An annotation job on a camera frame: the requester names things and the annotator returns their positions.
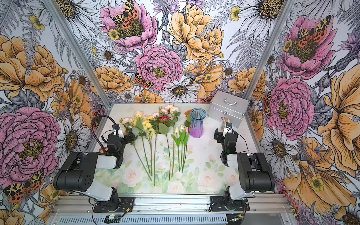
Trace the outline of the peach rose flower stem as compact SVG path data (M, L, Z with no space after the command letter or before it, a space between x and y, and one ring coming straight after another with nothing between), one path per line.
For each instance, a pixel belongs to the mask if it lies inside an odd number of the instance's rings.
M178 107L174 106L173 104L169 104L165 107L167 114L171 116L170 126L172 127L172 134L176 135L176 128L175 124L178 121L178 117L180 115L180 110ZM175 162L175 140L172 139L172 169L170 172L171 177L173 177L174 172L174 162Z

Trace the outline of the pale pink flower stem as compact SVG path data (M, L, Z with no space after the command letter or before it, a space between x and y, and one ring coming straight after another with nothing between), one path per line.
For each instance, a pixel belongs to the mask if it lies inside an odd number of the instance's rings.
M137 144L137 140L143 140L145 136L145 130L143 129L141 118L121 118L120 119L121 125L125 129L126 135L129 136L130 144L133 146L136 155L150 181L152 181L152 176L150 173L150 164L146 155L145 147L143 146L142 149L144 150L144 156L140 155L139 145Z

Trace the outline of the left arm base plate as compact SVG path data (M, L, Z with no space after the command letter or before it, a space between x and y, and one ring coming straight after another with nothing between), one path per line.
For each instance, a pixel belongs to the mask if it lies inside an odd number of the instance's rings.
M94 213L128 213L132 212L134 197L118 197L106 202L97 202L92 210Z

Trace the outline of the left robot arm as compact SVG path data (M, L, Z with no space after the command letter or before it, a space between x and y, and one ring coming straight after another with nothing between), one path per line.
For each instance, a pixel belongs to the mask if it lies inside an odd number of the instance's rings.
M110 134L105 153L71 153L53 180L54 188L66 192L79 192L95 199L101 209L116 211L121 206L117 190L97 181L94 178L95 171L119 169L124 160L125 146L134 139L131 131L124 137Z

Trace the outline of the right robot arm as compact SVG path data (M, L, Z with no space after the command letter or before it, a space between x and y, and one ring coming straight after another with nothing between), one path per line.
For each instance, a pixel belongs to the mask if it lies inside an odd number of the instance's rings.
M249 210L248 198L255 197L256 192L273 191L275 180L263 153L236 152L238 136L231 128L214 131L214 140L222 146L222 163L238 169L239 180L226 188L223 199L211 200L211 204L226 211L246 212Z

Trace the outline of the pink carnation flower stem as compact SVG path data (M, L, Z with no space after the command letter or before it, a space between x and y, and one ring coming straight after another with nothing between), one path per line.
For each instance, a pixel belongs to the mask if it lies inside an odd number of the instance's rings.
M156 159L157 152L157 138L160 132L160 123L167 125L170 121L170 117L168 116L168 112L165 108L160 107L159 112L156 112L152 115L152 119L150 120L153 129L155 130L155 144L154 144L154 159Z

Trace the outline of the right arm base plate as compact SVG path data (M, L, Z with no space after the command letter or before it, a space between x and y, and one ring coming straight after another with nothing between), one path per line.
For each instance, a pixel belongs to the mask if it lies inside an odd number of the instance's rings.
M209 212L248 212L250 211L247 199L232 200L225 196L210 197Z

